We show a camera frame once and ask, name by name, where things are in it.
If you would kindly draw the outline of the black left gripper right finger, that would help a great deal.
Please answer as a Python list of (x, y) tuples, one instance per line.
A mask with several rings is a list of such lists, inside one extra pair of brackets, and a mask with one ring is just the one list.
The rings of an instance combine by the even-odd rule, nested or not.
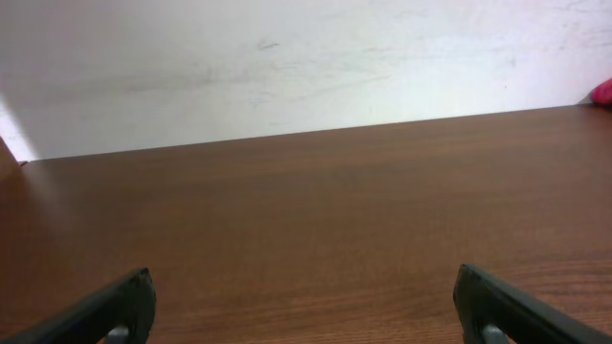
[(470, 264), (458, 270), (453, 302), (466, 344), (611, 344), (611, 336)]

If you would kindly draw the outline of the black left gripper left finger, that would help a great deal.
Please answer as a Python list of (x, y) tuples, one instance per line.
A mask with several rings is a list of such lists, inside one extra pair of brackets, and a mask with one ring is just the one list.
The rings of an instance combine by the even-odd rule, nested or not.
[(5, 343), (146, 343), (156, 313), (149, 269), (135, 269)]

